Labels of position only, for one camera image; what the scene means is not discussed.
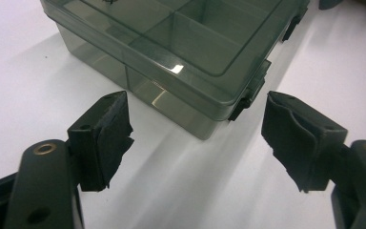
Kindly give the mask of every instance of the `white table surface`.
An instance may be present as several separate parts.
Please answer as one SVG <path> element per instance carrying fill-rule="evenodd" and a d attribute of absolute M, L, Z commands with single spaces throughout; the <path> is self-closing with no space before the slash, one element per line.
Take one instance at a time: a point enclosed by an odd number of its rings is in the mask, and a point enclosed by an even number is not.
<path fill-rule="evenodd" d="M 330 194 L 299 193 L 260 135 L 267 91 L 292 94 L 366 139 L 366 6 L 312 1 L 277 44 L 266 84 L 207 141 L 129 93 L 132 137 L 111 188 L 82 193 L 87 228 L 335 228 Z M 33 143 L 57 138 L 99 97 L 122 90 L 66 49 L 37 0 L 0 1 L 0 178 Z"/>

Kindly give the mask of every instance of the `plastic storage box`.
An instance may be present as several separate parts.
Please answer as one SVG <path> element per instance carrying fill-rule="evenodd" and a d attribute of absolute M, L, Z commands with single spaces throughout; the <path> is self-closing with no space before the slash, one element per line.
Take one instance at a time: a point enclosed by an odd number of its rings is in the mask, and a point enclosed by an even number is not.
<path fill-rule="evenodd" d="M 201 139 L 250 106 L 270 66 L 268 54 L 309 3 L 41 2 L 72 54 Z"/>

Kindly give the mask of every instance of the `box lid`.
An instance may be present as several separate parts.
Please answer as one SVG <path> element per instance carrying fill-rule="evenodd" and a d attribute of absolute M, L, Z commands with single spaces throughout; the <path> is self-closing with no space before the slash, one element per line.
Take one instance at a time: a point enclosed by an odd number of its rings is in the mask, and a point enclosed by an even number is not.
<path fill-rule="evenodd" d="M 232 107 L 307 0 L 42 0 L 46 14 L 189 104 Z M 204 103 L 193 101 L 204 100 Z M 230 110 L 206 111 L 215 119 Z"/>

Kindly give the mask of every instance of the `transparent plastic box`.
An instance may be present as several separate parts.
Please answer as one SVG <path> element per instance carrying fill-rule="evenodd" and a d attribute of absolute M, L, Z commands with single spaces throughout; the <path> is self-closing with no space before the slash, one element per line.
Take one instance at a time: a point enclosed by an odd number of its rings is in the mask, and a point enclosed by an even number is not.
<path fill-rule="evenodd" d="M 308 0 L 41 0 L 69 51 L 200 139 L 235 119 Z"/>

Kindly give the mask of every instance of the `screw hole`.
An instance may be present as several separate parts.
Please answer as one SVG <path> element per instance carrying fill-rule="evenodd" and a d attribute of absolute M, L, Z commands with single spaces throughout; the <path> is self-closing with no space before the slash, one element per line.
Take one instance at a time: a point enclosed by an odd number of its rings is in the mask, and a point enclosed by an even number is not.
<path fill-rule="evenodd" d="M 47 143 L 43 145 L 39 145 L 36 148 L 34 148 L 33 152 L 35 155 L 46 155 L 51 153 L 56 149 L 56 145 L 53 143 Z"/>
<path fill-rule="evenodd" d="M 50 215 L 51 211 L 47 207 L 38 208 L 34 211 L 32 211 L 28 217 L 28 223 L 29 224 L 38 224 L 40 222 L 43 222 L 47 219 L 47 217 Z"/>
<path fill-rule="evenodd" d="M 83 125 L 80 127 L 81 130 L 88 130 L 91 128 L 91 125 Z"/>

